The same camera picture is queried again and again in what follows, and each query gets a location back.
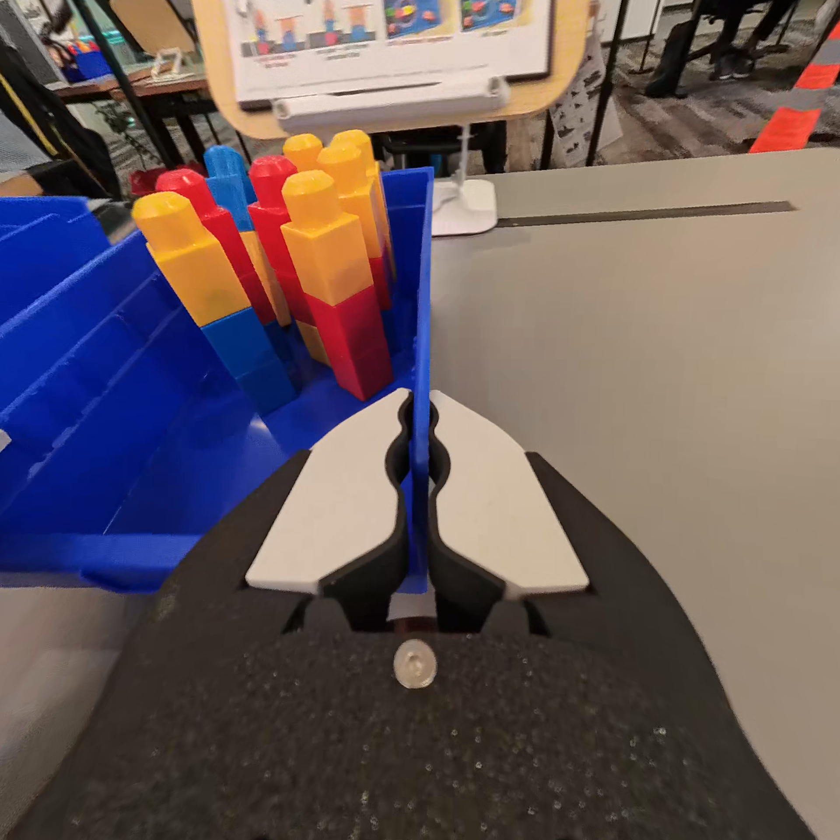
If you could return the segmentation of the printed paper sheet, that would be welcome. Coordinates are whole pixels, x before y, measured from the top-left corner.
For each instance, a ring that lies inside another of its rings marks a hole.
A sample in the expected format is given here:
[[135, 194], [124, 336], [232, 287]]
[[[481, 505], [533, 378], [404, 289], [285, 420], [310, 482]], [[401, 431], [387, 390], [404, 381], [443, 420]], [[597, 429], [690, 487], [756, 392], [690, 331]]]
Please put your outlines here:
[[553, 131], [553, 157], [560, 168], [582, 166], [589, 152], [595, 114], [606, 74], [600, 36], [593, 29], [584, 57], [563, 96], [549, 109]]

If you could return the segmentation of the instruction sheet on white stand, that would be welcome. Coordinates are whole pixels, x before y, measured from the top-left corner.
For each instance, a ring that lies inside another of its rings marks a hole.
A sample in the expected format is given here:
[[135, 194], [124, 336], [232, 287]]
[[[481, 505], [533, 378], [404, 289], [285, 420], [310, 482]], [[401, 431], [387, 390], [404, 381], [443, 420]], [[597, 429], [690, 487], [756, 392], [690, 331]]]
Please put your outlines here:
[[192, 2], [213, 100], [241, 133], [260, 140], [285, 140], [312, 133], [331, 140], [336, 133], [369, 135], [417, 130], [460, 129], [457, 185], [437, 188], [434, 235], [485, 232], [497, 222], [496, 198], [488, 185], [465, 187], [468, 130], [546, 110], [571, 84], [584, 54], [588, 2], [554, 2], [549, 72], [543, 78], [453, 75], [433, 81], [377, 89], [284, 97], [273, 102], [237, 101], [223, 2]]

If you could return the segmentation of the dark grey desk mat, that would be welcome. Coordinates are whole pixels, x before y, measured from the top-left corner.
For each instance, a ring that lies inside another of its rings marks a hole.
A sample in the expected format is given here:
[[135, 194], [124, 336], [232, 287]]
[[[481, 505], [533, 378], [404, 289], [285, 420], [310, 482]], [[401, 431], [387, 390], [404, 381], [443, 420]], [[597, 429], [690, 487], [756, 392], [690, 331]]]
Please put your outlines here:
[[501, 218], [498, 221], [497, 226], [499, 228], [529, 228], [573, 224], [608, 224], [669, 218], [783, 214], [797, 212], [798, 209], [799, 208], [797, 206], [789, 201], [728, 203], [703, 206], [674, 206], [625, 211], [506, 217]]

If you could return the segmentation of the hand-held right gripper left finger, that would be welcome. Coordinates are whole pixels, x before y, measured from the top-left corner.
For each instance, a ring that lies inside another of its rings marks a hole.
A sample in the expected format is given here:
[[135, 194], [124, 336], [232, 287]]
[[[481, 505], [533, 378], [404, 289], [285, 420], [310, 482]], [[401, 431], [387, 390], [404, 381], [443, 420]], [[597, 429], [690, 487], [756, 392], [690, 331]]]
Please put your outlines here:
[[413, 393], [397, 387], [307, 452], [245, 575], [250, 589], [331, 600], [381, 632], [408, 572], [405, 494]]

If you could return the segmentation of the orange traffic cone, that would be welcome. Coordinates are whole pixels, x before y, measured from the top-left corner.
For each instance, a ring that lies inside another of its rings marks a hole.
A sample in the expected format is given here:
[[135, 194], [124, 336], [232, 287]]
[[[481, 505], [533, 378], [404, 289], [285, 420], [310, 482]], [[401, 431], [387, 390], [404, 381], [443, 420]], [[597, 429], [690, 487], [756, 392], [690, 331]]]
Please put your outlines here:
[[798, 151], [808, 144], [839, 75], [839, 23], [827, 32], [814, 57], [773, 112], [750, 154]]

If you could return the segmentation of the black backpack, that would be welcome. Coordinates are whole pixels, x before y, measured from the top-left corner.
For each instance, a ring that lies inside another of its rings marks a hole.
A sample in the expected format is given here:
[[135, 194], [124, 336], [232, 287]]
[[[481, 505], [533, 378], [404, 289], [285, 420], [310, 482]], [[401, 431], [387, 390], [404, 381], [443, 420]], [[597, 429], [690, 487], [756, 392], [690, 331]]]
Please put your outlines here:
[[69, 163], [70, 194], [123, 198], [109, 148], [87, 129], [56, 91], [26, 67], [16, 49], [1, 46], [2, 170], [44, 170], [53, 161]]

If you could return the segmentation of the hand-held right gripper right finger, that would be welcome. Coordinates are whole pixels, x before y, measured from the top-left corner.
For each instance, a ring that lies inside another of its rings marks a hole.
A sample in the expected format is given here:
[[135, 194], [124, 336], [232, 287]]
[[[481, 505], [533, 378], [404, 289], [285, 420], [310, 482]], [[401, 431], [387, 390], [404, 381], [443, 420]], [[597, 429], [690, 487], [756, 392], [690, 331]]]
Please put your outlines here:
[[590, 578], [513, 437], [431, 391], [427, 567], [438, 626], [480, 630], [500, 602], [584, 592]]

